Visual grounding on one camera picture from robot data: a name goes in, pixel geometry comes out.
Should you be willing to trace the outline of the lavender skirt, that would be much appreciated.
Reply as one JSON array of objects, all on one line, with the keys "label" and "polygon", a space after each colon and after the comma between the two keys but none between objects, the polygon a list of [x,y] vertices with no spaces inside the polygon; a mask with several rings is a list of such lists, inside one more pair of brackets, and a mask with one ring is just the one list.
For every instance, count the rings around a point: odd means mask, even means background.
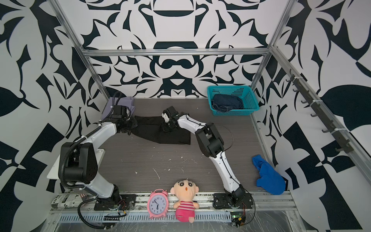
[{"label": "lavender skirt", "polygon": [[[111,109],[112,109],[112,106],[113,106],[112,99],[113,99],[113,97],[111,97],[109,99],[108,103],[106,104],[106,106],[103,110],[103,113],[101,115],[101,120],[104,120],[109,115],[109,113],[111,112]],[[133,97],[123,97],[118,101],[117,105],[128,107],[129,110],[127,110],[127,113],[128,113],[129,116],[132,116],[132,114],[134,113],[135,106],[134,106],[134,98]]]}]

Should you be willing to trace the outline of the black garment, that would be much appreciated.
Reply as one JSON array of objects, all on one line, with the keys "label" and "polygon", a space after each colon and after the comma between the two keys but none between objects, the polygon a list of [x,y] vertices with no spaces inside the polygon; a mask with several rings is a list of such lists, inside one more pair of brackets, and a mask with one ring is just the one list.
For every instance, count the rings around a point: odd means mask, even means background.
[{"label": "black garment", "polygon": [[162,123],[165,122],[162,117],[140,117],[135,116],[137,127],[131,130],[131,133],[158,143],[171,145],[191,145],[190,131],[182,128],[174,128],[165,131]]}]

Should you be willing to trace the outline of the denim garment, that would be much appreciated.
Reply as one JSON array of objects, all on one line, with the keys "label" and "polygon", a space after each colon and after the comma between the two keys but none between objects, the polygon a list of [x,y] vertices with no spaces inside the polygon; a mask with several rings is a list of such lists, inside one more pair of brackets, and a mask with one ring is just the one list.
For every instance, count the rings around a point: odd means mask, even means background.
[{"label": "denim garment", "polygon": [[227,94],[216,94],[211,100],[211,107],[214,110],[222,113],[226,113],[231,110],[244,109],[241,98]]}]

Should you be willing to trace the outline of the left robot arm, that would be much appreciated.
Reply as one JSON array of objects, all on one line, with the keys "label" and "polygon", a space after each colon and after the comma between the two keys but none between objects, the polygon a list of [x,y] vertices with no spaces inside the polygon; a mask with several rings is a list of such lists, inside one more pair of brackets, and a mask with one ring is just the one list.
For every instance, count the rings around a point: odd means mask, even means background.
[{"label": "left robot arm", "polygon": [[86,189],[103,202],[121,201],[118,187],[99,174],[96,154],[99,147],[117,133],[130,133],[137,126],[126,106],[113,105],[97,128],[61,146],[58,177],[65,189]]}]

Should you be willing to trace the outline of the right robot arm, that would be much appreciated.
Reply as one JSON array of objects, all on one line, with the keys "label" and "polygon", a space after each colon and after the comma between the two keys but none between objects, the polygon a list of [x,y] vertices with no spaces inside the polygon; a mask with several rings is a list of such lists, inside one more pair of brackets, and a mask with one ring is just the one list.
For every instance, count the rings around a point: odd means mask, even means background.
[{"label": "right robot arm", "polygon": [[222,179],[228,203],[231,206],[241,203],[245,197],[245,189],[228,163],[227,149],[224,148],[224,141],[215,124],[197,121],[189,114],[177,112],[172,106],[165,109],[161,116],[164,119],[165,130],[181,128],[196,136],[202,154],[212,161]]}]

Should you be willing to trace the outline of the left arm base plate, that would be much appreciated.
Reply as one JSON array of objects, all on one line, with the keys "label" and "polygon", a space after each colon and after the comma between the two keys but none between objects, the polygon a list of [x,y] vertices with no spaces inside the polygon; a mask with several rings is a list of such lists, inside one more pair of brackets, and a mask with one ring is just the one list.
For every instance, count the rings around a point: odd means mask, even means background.
[{"label": "left arm base plate", "polygon": [[125,211],[135,207],[136,194],[121,194],[117,200],[111,198],[103,199],[98,198],[95,202],[95,211],[115,210],[118,209]]}]

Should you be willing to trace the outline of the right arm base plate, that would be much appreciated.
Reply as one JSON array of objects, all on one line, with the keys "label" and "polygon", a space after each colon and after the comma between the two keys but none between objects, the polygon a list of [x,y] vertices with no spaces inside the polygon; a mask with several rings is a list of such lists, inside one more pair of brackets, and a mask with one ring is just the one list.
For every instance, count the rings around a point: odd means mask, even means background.
[{"label": "right arm base plate", "polygon": [[214,193],[213,194],[213,207],[215,209],[253,209],[254,202],[252,195],[246,193],[242,200],[233,204],[227,197],[226,193]]}]

